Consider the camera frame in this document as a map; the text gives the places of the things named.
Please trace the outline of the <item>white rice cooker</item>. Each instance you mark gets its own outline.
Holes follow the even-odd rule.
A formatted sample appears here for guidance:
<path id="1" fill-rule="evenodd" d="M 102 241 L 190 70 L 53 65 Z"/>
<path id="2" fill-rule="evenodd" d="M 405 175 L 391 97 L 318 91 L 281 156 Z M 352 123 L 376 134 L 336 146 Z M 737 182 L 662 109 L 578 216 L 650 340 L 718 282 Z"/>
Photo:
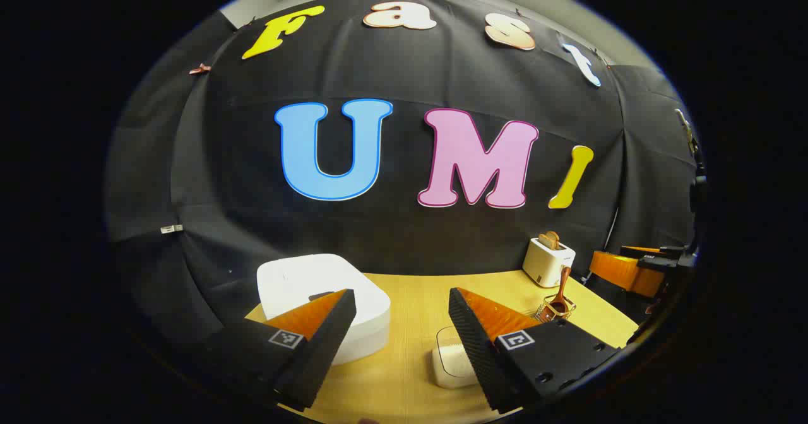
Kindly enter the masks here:
<path id="1" fill-rule="evenodd" d="M 376 354 L 388 343 L 390 298 L 364 273 L 336 254 L 268 261 L 257 269 L 256 278 L 266 318 L 309 303 L 311 297 L 320 297 L 326 292 L 353 290 L 356 315 L 337 351 L 334 365 Z"/>

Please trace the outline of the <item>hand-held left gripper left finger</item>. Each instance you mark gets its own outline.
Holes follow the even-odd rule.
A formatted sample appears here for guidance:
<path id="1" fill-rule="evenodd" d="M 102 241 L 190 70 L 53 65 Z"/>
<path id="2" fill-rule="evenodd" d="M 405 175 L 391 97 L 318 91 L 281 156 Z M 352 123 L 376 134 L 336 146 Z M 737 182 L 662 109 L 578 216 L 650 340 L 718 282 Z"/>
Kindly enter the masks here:
<path id="1" fill-rule="evenodd" d="M 202 354 L 238 393 L 304 411 L 355 315 L 352 289 L 329 292 L 267 321 L 231 322 L 204 341 Z"/>

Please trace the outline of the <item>black backdrop cloth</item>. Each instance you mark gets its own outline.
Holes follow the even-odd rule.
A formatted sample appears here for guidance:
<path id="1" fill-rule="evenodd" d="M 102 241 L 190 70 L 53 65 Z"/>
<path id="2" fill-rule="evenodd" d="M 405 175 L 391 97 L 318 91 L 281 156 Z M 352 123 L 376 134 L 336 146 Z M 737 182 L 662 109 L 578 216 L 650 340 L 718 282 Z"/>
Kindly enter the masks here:
<path id="1" fill-rule="evenodd" d="M 259 303 L 266 261 L 337 254 L 369 274 L 482 274 L 519 269 L 528 240 L 554 230 L 582 273 L 598 250 L 685 245 L 696 166 L 655 68 L 608 64 L 526 18 L 534 50 L 493 42 L 476 0 L 313 0 L 239 29 L 214 14 L 154 65 L 112 135 L 105 213 L 124 291 L 177 346 L 199 343 Z M 189 75 L 199 64 L 210 73 Z M 380 173 L 355 199 L 317 201 L 281 168 L 275 112 L 321 103 L 321 171 L 352 164 L 344 103 L 392 104 Z M 418 203 L 432 171 L 428 110 L 462 110 L 490 148 L 527 122 L 527 201 L 495 209 L 474 193 Z M 182 225 L 184 231 L 161 234 Z"/>

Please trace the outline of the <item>white rice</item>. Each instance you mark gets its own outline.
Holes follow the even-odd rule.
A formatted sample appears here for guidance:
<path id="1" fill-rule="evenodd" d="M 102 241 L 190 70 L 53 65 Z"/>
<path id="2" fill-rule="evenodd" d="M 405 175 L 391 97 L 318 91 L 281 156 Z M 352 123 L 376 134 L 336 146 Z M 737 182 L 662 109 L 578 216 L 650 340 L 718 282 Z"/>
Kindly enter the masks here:
<path id="1" fill-rule="evenodd" d="M 443 389 L 461 389 L 478 384 L 462 344 L 437 346 L 432 351 L 432 362 L 436 384 Z"/>

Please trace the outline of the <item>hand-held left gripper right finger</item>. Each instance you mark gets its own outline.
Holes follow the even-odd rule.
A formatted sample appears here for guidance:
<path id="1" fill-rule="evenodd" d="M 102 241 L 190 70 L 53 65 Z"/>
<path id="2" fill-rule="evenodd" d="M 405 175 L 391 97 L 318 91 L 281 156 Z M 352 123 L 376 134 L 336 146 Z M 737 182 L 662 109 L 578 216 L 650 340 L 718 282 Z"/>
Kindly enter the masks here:
<path id="1" fill-rule="evenodd" d="M 538 321 L 462 287 L 448 292 L 448 315 L 499 413 L 559 401 L 620 352 L 572 322 Z"/>

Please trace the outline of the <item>white toaster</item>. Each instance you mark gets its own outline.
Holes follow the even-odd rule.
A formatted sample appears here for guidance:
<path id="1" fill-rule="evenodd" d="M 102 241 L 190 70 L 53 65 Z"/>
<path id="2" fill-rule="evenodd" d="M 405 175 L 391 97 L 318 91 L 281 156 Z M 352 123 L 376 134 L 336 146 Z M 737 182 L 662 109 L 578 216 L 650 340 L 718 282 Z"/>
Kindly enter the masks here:
<path id="1" fill-rule="evenodd" d="M 563 267 L 572 267 L 576 252 L 568 246 L 560 244 L 559 250 L 553 250 L 539 241 L 529 240 L 522 270 L 539 287 L 557 287 L 561 280 Z"/>

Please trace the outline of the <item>clear plastic rice container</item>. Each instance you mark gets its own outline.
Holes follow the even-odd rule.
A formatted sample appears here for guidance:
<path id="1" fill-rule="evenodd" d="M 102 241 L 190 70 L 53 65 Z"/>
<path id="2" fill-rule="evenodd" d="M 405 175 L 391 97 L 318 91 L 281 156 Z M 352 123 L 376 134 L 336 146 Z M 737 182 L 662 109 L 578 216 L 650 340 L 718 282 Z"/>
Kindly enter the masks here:
<path id="1" fill-rule="evenodd" d="M 435 346 L 433 347 L 433 349 L 435 349 L 437 346 L 446 346 L 446 345 L 457 344 L 457 343 L 462 344 L 461 338 L 460 338 L 458 332 L 456 331 L 456 328 L 454 326 L 448 326 L 448 327 L 444 327 L 444 328 L 440 329 L 436 333 L 436 343 L 435 343 Z M 435 372 L 434 372 L 433 363 L 432 363 L 432 368 L 433 368 L 434 380 L 435 380 Z"/>

